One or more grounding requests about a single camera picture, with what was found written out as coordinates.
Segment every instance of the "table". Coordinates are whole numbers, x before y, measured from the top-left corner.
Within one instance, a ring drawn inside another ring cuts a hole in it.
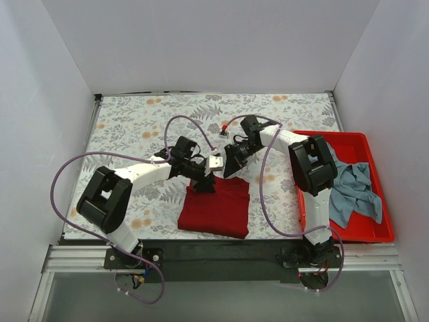
[[[338,131],[335,112],[328,94],[167,94],[103,97],[99,115],[90,137],[87,151],[110,151],[130,156],[149,158],[164,147],[164,126],[177,115],[195,119],[208,134],[211,142],[223,152],[228,141],[218,137],[220,127],[236,115],[254,113],[276,119],[284,128],[316,131]],[[229,127],[234,133],[243,133],[239,120]],[[168,142],[179,136],[198,142],[202,154],[208,155],[204,138],[196,126],[185,119],[173,121]],[[249,235],[247,239],[283,238],[265,222],[259,200],[259,171],[264,150],[249,159],[248,166],[237,176],[250,183]],[[68,218],[91,231],[98,229],[76,212],[76,203],[93,172],[99,166],[122,168],[134,162],[110,156],[90,156],[82,163],[78,182],[72,197]],[[173,178],[137,191],[127,210],[125,221],[141,239],[228,239],[209,233],[182,231],[177,220],[183,207],[187,178]],[[282,231],[300,231],[296,188],[288,157],[270,152],[264,176],[264,195],[268,214],[273,224]],[[64,239],[92,239],[68,225]]]

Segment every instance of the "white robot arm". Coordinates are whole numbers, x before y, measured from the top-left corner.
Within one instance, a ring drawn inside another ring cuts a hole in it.
[[[279,129],[270,121],[258,122],[254,115],[247,116],[240,124],[247,138],[225,146],[225,178],[244,167],[249,156],[269,146]],[[295,183],[304,195],[306,230],[329,227],[329,196],[337,170],[324,138],[280,130],[271,147],[290,157]],[[318,229],[304,236],[315,248],[323,244],[333,247],[331,237],[329,229]]]
[[[166,149],[151,157],[153,163],[139,163],[127,168],[110,170],[98,168],[86,186],[76,206],[77,211],[96,225],[114,245],[127,252],[137,253],[138,239],[124,221],[130,196],[133,192],[157,181],[182,175],[191,179],[195,191],[215,192],[213,171],[223,169],[220,156],[209,156],[202,162],[191,161],[196,142],[181,136],[170,148],[171,159]]]
[[[278,128],[278,125],[270,125],[259,133],[263,146],[268,146],[271,143]],[[305,142],[307,140],[308,136],[303,136],[283,129],[275,139],[272,148],[284,153],[287,156],[290,156],[289,147],[292,144]],[[330,188],[325,188],[319,191],[316,196],[306,191],[302,192],[304,195],[304,204],[306,210],[306,230],[310,230],[318,226],[329,227],[330,191]],[[310,243],[316,245],[318,243],[325,242],[331,235],[332,233],[330,230],[319,229],[311,233],[307,233],[306,238]]]

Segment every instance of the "gray-blue towel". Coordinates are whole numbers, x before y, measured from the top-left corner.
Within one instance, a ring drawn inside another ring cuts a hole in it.
[[[328,144],[338,176],[330,193],[329,218],[338,226],[346,228],[351,213],[356,211],[381,223],[383,211],[381,199],[371,191],[369,164],[347,164],[338,160],[334,149]]]

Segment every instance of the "white backdrop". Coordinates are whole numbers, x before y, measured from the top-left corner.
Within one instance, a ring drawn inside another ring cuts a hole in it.
[[[379,0],[42,0],[93,93],[333,90]]]
[[[429,321],[429,2],[381,0],[335,89],[347,131],[365,133],[406,282]]]
[[[94,99],[40,0],[0,0],[0,321],[27,321],[62,222],[52,178],[83,149]],[[66,212],[77,166],[57,191]]]

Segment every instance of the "red cloth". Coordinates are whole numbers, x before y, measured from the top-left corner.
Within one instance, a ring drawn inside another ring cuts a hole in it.
[[[249,233],[249,183],[216,177],[216,193],[196,193],[188,186],[179,229],[244,239]]]

